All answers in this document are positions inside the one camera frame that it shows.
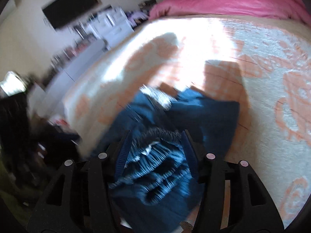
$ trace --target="orange floral pattern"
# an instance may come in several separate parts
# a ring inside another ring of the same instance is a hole
[[[77,102],[75,116],[76,119],[83,117],[90,109],[90,99],[83,94]]]
[[[301,72],[288,72],[284,74],[283,84],[287,97],[282,97],[276,103],[276,123],[287,134],[287,139],[296,138],[298,141],[306,140],[311,146],[311,76]],[[284,121],[283,106],[287,103],[296,129],[292,129]]]
[[[309,182],[305,177],[301,177],[294,180],[285,191],[279,212],[286,226],[294,220],[307,201],[309,197],[308,187]]]
[[[125,67],[126,71],[134,70],[142,66],[144,58],[147,53],[151,52],[154,48],[153,42],[147,43],[141,49],[136,51],[132,57],[130,57],[127,66]]]
[[[172,45],[165,41],[163,38],[157,38],[154,40],[157,44],[157,55],[163,59],[169,59],[171,56],[175,55],[178,51],[178,46]]]

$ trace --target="metal screw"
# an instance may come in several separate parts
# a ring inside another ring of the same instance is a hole
[[[241,166],[244,166],[244,167],[247,167],[247,166],[248,166],[248,162],[245,161],[245,160],[242,160],[242,161],[240,162],[240,164],[241,164]]]
[[[73,161],[71,159],[65,161],[65,166],[71,166]]]
[[[208,159],[215,159],[215,158],[216,158],[216,156],[215,156],[214,154],[212,154],[212,153],[206,154],[206,157],[207,157]]]
[[[98,157],[99,157],[100,159],[104,159],[104,158],[108,157],[108,155],[107,155],[107,153],[102,152],[102,153],[98,154]]]

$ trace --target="pink comforter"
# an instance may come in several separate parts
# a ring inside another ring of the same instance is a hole
[[[150,19],[200,14],[292,18],[311,26],[311,15],[302,0],[164,0],[153,7]]]

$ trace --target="denim fabric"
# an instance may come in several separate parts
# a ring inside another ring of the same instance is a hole
[[[189,167],[181,147],[179,132],[151,128],[133,142],[126,168],[114,184],[113,197],[139,198],[145,205],[155,205],[182,179],[180,194],[189,195]],[[145,148],[150,146],[148,154]]]
[[[172,232],[201,200],[204,186],[191,178],[182,148],[174,138],[187,129],[193,141],[202,143],[207,153],[224,157],[238,114],[239,103],[215,101],[187,89],[178,94],[168,111],[139,92],[117,116],[93,156],[119,141],[127,130],[132,131],[127,167],[110,195],[135,233]],[[160,143],[152,145],[149,155],[143,155],[150,142]]]

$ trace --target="drawer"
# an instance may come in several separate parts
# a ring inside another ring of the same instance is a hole
[[[35,84],[27,97],[29,117],[32,117],[33,113],[37,111],[40,103],[45,98],[45,95],[45,91],[39,85]]]
[[[78,80],[78,78],[94,64],[98,57],[104,53],[103,49],[105,47],[106,44],[102,39],[95,41],[65,67],[65,72],[74,81]]]
[[[107,40],[109,46],[113,48],[121,43],[132,32],[134,32],[132,26],[128,21],[125,21],[124,23],[113,27],[113,29],[103,37],[105,40]]]
[[[87,27],[97,38],[112,29],[112,24],[107,17],[101,17],[100,20],[94,20]]]
[[[65,107],[64,107],[63,101],[60,101],[57,104],[55,109],[52,111],[51,116],[54,116],[54,115],[57,115],[57,114],[65,117]]]
[[[50,116],[73,85],[74,81],[69,75],[66,74],[65,71],[61,71],[56,78],[50,82],[46,89],[44,99],[38,104],[38,115],[40,117]]]
[[[114,24],[119,24],[127,19],[126,14],[121,8],[111,10],[107,16]]]

